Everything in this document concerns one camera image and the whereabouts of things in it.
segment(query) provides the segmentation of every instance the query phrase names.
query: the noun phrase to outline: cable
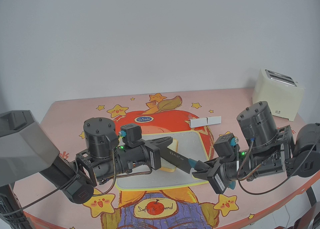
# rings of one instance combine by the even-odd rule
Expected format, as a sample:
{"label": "cable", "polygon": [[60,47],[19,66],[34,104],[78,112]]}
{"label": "cable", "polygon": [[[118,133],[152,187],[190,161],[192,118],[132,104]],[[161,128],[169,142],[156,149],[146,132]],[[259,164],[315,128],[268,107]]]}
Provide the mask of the cable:
{"label": "cable", "polygon": [[289,176],[287,177],[285,180],[282,181],[282,183],[278,184],[276,187],[268,190],[268,191],[264,191],[264,192],[250,192],[250,191],[247,191],[243,186],[242,184],[240,183],[240,180],[238,180],[239,182],[239,186],[241,187],[241,189],[243,191],[245,191],[247,194],[250,194],[250,195],[264,195],[264,194],[267,194],[275,189],[277,189],[278,187],[282,186],[284,183],[286,183],[297,171],[298,169],[302,166],[302,164],[306,161],[306,159],[308,158],[309,154],[311,153],[311,151],[313,150],[313,148],[316,146],[317,142],[320,140],[320,137],[314,142],[313,146],[311,147],[310,151],[308,152],[308,154],[306,155],[306,157],[303,159],[303,161],[300,163],[300,165],[295,169],[295,171]]}
{"label": "cable", "polygon": [[18,210],[12,211],[12,212],[10,212],[10,213],[5,213],[5,214],[1,214],[1,213],[0,213],[0,214],[3,215],[3,216],[9,216],[9,215],[15,214],[15,213],[17,213],[17,212],[23,211],[24,209],[26,209],[26,208],[28,208],[28,207],[30,207],[30,206],[38,203],[39,201],[42,201],[44,198],[47,198],[48,196],[54,194],[55,192],[57,192],[57,191],[65,188],[65,187],[67,187],[68,185],[72,184],[72,183],[76,180],[77,174],[78,174],[78,171],[79,171],[77,159],[75,159],[75,166],[76,166],[76,171],[75,171],[74,168],[72,167],[73,171],[75,172],[74,177],[71,178],[71,179],[70,179],[68,182],[66,182],[65,184],[63,184],[62,186],[58,187],[57,189],[53,190],[52,192],[50,192],[50,193],[46,194],[45,196],[43,196],[43,197],[35,200],[35,201],[32,202],[32,203],[29,203],[28,205],[26,205],[26,206],[24,206],[24,207],[22,207],[22,208],[20,208],[20,209],[18,209]]}
{"label": "cable", "polygon": [[150,171],[142,171],[142,172],[135,172],[135,173],[131,173],[131,174],[128,174],[128,175],[118,175],[117,178],[118,179],[121,179],[121,178],[127,178],[127,177],[131,177],[131,176],[138,176],[138,175],[150,175],[152,173],[152,168],[150,167],[150,165],[148,165],[147,163],[145,162],[137,162],[138,164],[141,164],[141,165],[146,165],[149,167]]}
{"label": "cable", "polygon": [[100,194],[94,194],[94,195],[92,195],[92,197],[106,195],[106,194],[107,194],[108,192],[110,192],[111,189],[114,187],[114,185],[115,185],[115,183],[116,183],[116,177],[117,177],[116,163],[115,163],[115,151],[116,151],[116,150],[114,150],[114,151],[112,152],[113,171],[114,171],[112,184],[111,184],[111,186],[109,187],[109,189],[106,190],[105,192],[102,192],[102,193],[100,193]]}
{"label": "cable", "polygon": [[249,147],[249,150],[247,151],[247,153],[245,154],[245,158],[243,160],[243,162],[241,163],[238,171],[237,171],[237,180],[244,180],[244,177],[243,178],[240,178],[240,170],[242,169],[243,165],[246,163],[247,159],[249,158],[250,156],[250,153],[251,153],[251,150],[252,150],[252,146],[254,145],[254,138],[250,139],[250,147]]}

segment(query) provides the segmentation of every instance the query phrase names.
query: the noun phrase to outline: table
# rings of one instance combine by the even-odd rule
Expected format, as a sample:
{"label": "table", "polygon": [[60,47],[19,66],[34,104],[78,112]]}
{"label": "table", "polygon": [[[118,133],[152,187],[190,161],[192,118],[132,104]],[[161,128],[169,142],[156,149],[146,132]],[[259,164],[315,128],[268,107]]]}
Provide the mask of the table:
{"label": "table", "polygon": [[[236,116],[252,104],[252,92],[251,88],[240,88],[57,101],[52,104],[41,125],[60,150],[60,155],[69,161],[86,148],[83,123],[91,117],[113,119],[116,131],[121,125],[134,121],[141,125],[143,134],[194,130],[201,136],[208,157],[213,158],[216,157],[214,139],[228,131],[238,136],[242,150],[248,148]],[[222,116],[222,123],[190,129],[190,118],[208,116]],[[305,124],[299,115],[293,122],[279,117],[274,117],[274,120],[278,127],[290,124],[294,138]],[[252,182],[245,181],[243,185],[249,191],[260,192],[271,189],[285,178],[286,174],[280,173]],[[58,191],[27,208],[26,215],[37,228],[51,229],[235,229],[254,223],[282,207],[319,178],[319,172],[310,178],[295,176],[262,196],[246,194],[239,185],[218,195],[208,183],[148,191],[121,191],[114,187],[110,194],[101,197],[103,200],[97,199],[95,203],[91,199],[91,204],[86,206],[71,203]],[[97,186],[95,192],[105,191],[110,183]],[[14,187],[22,206],[53,189],[54,186],[38,173],[18,181]],[[223,209],[222,203],[228,201],[229,207]],[[154,202],[164,203],[168,208],[162,209],[159,214],[149,214],[145,207]]]}

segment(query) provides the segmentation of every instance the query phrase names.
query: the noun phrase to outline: gray cutting board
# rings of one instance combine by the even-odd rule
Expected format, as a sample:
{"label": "gray cutting board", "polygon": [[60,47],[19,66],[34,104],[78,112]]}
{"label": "gray cutting board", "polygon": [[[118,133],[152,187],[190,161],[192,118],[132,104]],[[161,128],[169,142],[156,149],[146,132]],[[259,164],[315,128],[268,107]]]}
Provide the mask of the gray cutting board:
{"label": "gray cutting board", "polygon": [[[178,153],[196,161],[207,161],[208,156],[204,149],[200,135],[196,131],[172,132],[162,134],[143,135],[145,140],[171,136],[178,140]],[[133,172],[147,171],[147,166],[135,168]],[[153,170],[150,175],[135,175],[116,180],[116,187],[121,191],[163,190],[188,187],[207,183],[208,181],[196,179],[190,174],[176,168],[174,172]]]}

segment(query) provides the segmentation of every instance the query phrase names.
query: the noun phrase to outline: white toaster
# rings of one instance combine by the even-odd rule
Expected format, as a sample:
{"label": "white toaster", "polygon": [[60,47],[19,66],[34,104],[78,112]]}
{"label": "white toaster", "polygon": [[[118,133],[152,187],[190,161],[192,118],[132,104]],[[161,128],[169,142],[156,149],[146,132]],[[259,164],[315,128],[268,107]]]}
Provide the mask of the white toaster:
{"label": "white toaster", "polygon": [[297,115],[304,87],[292,77],[260,69],[252,94],[252,103],[267,101],[275,116],[293,121]]}

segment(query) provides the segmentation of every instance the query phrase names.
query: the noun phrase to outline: red apple drawing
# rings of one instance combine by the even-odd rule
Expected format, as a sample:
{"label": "red apple drawing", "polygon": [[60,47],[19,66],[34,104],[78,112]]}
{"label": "red apple drawing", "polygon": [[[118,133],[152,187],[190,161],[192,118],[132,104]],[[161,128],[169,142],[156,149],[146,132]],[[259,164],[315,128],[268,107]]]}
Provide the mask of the red apple drawing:
{"label": "red apple drawing", "polygon": [[161,214],[164,210],[165,207],[162,203],[158,202],[159,200],[156,201],[151,201],[147,204],[146,206],[146,211],[150,214],[150,215],[159,215]]}

